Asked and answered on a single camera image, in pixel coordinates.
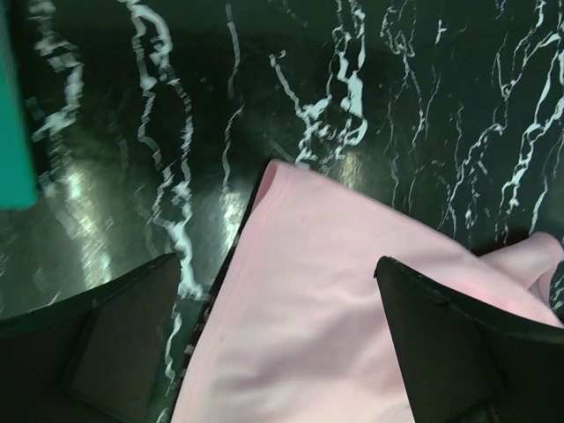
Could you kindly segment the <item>pink t shirt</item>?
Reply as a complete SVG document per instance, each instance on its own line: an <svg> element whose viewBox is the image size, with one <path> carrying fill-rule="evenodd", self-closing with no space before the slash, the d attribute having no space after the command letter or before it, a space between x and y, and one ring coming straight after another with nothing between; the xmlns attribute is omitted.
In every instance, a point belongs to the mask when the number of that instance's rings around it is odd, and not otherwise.
<svg viewBox="0 0 564 423"><path fill-rule="evenodd" d="M563 258L552 236L475 256L384 204L274 160L190 358L173 421L412 421L374 278L384 256L560 327L548 304Z"/></svg>

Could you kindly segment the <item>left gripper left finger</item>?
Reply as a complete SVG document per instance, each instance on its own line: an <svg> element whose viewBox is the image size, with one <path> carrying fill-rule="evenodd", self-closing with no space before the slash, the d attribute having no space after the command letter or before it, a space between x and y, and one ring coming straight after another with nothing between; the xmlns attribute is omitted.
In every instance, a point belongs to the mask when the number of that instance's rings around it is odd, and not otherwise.
<svg viewBox="0 0 564 423"><path fill-rule="evenodd" d="M175 254L1 322L3 422L142 422L181 278Z"/></svg>

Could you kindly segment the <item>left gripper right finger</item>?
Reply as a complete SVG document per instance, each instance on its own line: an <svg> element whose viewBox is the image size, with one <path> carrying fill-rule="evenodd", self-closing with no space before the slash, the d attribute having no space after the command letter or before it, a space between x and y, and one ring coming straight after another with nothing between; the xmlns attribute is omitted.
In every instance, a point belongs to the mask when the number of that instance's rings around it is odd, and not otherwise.
<svg viewBox="0 0 564 423"><path fill-rule="evenodd" d="M563 331L391 257L375 278L417 422L561 422Z"/></svg>

